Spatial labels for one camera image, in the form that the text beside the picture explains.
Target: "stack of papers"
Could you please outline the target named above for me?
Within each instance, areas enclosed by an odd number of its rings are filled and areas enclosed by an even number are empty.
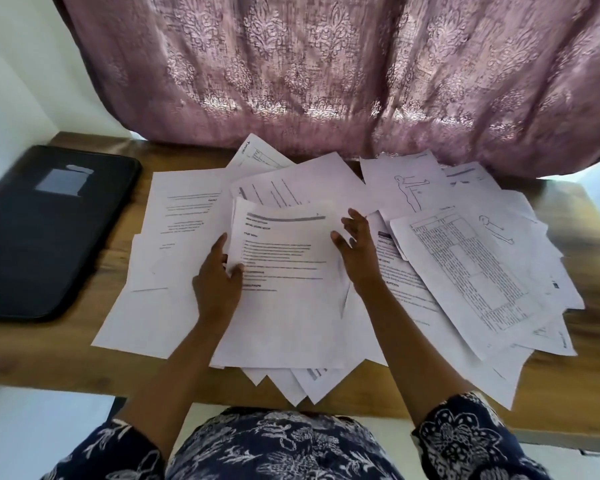
[[[252,134],[226,168],[154,173],[127,283],[93,345],[167,358],[197,320],[191,278],[227,232],[242,298],[210,365],[317,403],[365,359],[386,365],[329,236],[348,237],[352,207],[424,336],[504,407],[534,349],[575,355],[562,314],[584,303],[524,195],[429,151],[360,163],[366,183],[337,153],[295,165]]]

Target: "black binder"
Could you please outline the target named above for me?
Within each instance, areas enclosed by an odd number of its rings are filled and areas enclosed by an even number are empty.
[[[142,170],[33,146],[0,180],[0,321],[48,321],[76,297]]]

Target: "gray sticker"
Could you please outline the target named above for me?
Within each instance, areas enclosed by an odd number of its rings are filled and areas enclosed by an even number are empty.
[[[78,192],[87,181],[88,173],[54,168],[36,186],[40,192],[78,196]]]

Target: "person's left hand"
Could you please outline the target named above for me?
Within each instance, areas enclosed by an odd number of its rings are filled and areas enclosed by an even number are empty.
[[[210,322],[229,326],[242,293],[244,265],[238,264],[227,276],[224,265],[226,254],[222,249],[226,233],[211,247],[197,276],[193,277],[193,291],[198,300],[199,322]]]

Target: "exercise illustration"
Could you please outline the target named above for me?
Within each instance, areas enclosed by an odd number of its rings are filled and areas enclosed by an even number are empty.
[[[416,177],[401,177],[400,175],[395,176],[395,181],[398,182],[398,188],[400,188],[401,192],[407,197],[407,203],[411,206],[414,212],[419,212],[422,210],[422,206],[418,201],[418,197],[416,193],[413,191],[414,187],[419,185],[428,185],[428,180],[423,180],[421,182],[414,182],[413,179]]]
[[[502,241],[506,242],[507,244],[512,244],[512,245],[514,244],[513,239],[508,239],[501,234],[501,232],[504,232],[504,229],[502,227],[491,222],[491,220],[489,220],[489,218],[487,216],[480,216],[479,218],[480,218],[480,222],[482,223],[482,225],[490,233],[492,233],[494,237],[501,239]]]

